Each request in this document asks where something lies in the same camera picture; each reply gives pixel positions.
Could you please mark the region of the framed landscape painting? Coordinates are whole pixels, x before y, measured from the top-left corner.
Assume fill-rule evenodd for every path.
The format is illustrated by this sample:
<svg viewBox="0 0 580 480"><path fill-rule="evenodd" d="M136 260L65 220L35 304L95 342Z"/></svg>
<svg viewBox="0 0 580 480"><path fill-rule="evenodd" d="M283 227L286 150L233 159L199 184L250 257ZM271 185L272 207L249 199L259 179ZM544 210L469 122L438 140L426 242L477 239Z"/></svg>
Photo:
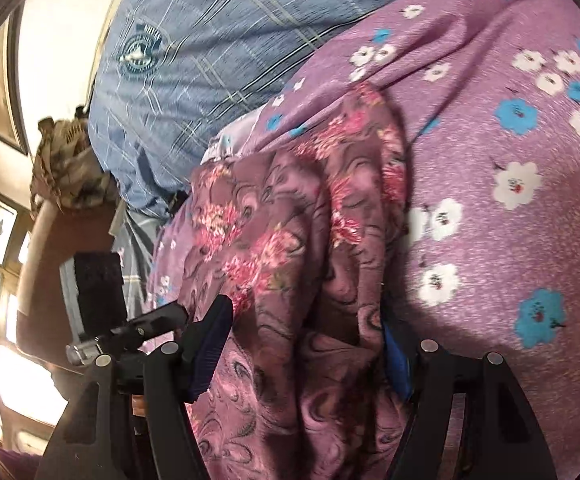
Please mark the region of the framed landscape painting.
<svg viewBox="0 0 580 480"><path fill-rule="evenodd" d="M18 79L22 8L14 9L0 26L0 142L27 155Z"/></svg>

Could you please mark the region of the brown patterned cloth bundle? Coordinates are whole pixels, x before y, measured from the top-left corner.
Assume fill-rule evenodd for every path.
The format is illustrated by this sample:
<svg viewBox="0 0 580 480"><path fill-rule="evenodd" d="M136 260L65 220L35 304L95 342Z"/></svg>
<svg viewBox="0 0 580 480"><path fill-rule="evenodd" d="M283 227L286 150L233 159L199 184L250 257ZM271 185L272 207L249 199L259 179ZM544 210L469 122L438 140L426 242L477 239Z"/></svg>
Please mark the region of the brown patterned cloth bundle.
<svg viewBox="0 0 580 480"><path fill-rule="evenodd" d="M44 203L71 212L119 199L115 180L101 168L92 149L87 119L84 107L78 106L72 119L46 117L38 122L42 138L30 184L33 218Z"/></svg>

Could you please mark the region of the blue plaid quilt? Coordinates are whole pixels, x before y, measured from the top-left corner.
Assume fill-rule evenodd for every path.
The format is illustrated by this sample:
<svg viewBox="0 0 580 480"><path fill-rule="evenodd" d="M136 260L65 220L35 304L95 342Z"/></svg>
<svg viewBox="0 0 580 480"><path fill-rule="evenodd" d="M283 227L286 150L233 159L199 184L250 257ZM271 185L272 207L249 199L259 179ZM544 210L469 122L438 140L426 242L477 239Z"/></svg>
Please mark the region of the blue plaid quilt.
<svg viewBox="0 0 580 480"><path fill-rule="evenodd" d="M318 48L393 0L121 0L89 136L130 208L168 215L212 136L289 90Z"/></svg>

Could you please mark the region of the maroon floral small garment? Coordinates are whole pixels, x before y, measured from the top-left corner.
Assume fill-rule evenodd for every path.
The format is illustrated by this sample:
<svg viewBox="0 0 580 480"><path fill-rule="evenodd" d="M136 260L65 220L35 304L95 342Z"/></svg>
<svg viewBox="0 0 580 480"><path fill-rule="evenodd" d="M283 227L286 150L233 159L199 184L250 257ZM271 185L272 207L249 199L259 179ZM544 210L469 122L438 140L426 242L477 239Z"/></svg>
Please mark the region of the maroon floral small garment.
<svg viewBox="0 0 580 480"><path fill-rule="evenodd" d="M192 428L214 479L380 479L405 426L380 299L404 218L403 137L361 86L279 148L194 174L178 285L235 321Z"/></svg>

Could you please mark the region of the purple floral bed sheet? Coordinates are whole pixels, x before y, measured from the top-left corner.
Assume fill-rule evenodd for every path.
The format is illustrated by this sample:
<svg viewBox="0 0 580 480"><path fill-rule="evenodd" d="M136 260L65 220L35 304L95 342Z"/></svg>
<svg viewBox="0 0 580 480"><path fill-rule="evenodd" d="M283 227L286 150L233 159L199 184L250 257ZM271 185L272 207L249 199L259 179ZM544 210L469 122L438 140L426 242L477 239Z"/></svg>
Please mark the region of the purple floral bed sheet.
<svg viewBox="0 0 580 480"><path fill-rule="evenodd" d="M572 0L396 0L329 41L263 108L230 162L380 93L403 137L404 218L380 328L500 353L558 479L580 475L580 10ZM154 304L179 301L189 203L156 252ZM408 408L396 396L406 428Z"/></svg>

